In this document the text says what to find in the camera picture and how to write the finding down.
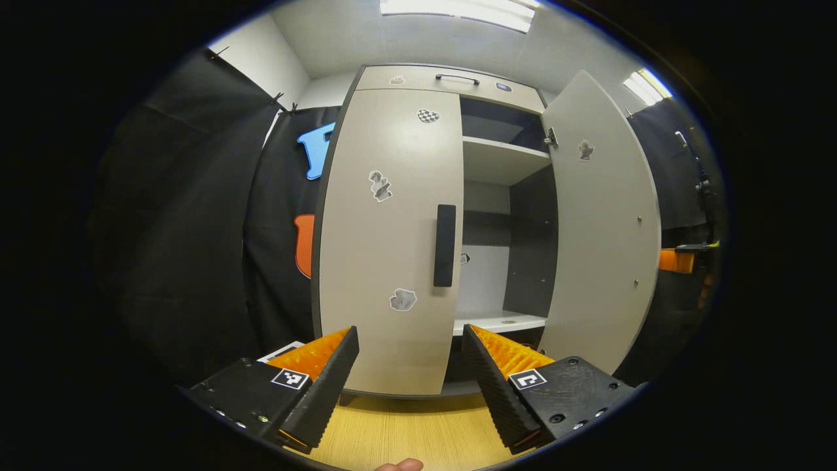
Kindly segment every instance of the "cabinet shelf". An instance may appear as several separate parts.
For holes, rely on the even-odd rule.
[[[456,313],[454,335],[462,335],[462,328],[467,323],[495,333],[514,332],[516,330],[536,329],[547,325],[546,318],[512,311],[493,311],[484,313]]]
[[[465,179],[511,186],[552,163],[548,153],[504,142],[462,137]]]

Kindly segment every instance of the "drawer handle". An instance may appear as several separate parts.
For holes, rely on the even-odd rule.
[[[470,77],[463,77],[462,75],[447,75],[447,74],[436,74],[436,80],[442,80],[442,77],[456,77],[457,79],[465,79],[465,80],[473,80],[474,85],[479,85],[480,81],[477,79],[472,79]]]
[[[433,286],[454,285],[454,244],[456,242],[456,206],[440,204],[436,209],[436,262]]]

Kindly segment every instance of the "ceiling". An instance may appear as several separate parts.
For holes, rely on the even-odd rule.
[[[620,108],[645,107],[622,85],[640,62],[557,8],[538,8],[528,34],[461,18],[384,17],[378,0],[298,0],[271,16],[312,79],[382,62],[453,65],[535,86],[551,100],[584,69]]]

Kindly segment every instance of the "cabinet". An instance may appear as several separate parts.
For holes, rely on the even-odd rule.
[[[435,78],[445,71],[494,86],[444,67],[368,66],[331,138],[313,307],[320,333],[358,327],[346,388],[444,393],[467,376],[456,364],[465,323],[612,373],[642,327],[660,253],[633,131],[584,71],[546,108],[531,87],[498,94]],[[441,204],[455,224],[437,232]],[[452,281],[435,286],[442,246]]]

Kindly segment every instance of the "wooden floor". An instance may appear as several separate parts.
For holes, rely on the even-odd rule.
[[[416,458],[424,471],[484,468],[515,456],[503,447],[482,395],[409,401],[358,397],[336,406],[308,458],[351,471]]]

